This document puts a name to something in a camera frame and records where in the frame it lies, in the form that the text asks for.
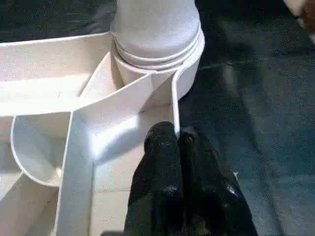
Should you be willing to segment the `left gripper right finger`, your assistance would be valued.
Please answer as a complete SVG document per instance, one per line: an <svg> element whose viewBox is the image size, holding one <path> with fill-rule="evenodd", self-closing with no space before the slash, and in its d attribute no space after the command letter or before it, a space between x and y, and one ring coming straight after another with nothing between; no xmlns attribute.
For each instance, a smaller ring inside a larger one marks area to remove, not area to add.
<svg viewBox="0 0 315 236"><path fill-rule="evenodd" d="M207 136L196 127L186 127L179 148L188 235L257 235L235 174Z"/></svg>

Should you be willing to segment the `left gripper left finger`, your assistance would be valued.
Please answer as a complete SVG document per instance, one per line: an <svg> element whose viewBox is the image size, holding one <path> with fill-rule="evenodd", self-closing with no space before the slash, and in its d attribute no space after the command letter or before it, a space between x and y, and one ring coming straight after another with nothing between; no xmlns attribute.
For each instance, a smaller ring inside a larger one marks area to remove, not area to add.
<svg viewBox="0 0 315 236"><path fill-rule="evenodd" d="M184 234L183 182L178 140L170 122L153 125L132 178L125 236Z"/></svg>

